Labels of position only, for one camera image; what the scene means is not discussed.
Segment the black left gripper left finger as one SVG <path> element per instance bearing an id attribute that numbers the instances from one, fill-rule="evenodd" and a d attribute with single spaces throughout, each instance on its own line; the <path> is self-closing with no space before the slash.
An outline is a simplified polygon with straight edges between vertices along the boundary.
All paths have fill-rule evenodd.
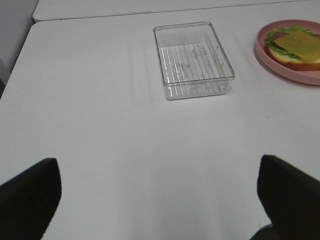
<path id="1" fill-rule="evenodd" d="M 45 158 L 0 186 L 0 238 L 43 238 L 62 196 L 56 158 Z"/>

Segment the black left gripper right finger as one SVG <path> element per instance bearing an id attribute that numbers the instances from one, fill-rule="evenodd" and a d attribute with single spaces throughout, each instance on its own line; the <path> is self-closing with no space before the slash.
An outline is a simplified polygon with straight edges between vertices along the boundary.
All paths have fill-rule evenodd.
<path id="1" fill-rule="evenodd" d="M 320 238 L 319 180 L 275 155 L 263 155 L 257 195 L 280 239 Z"/>

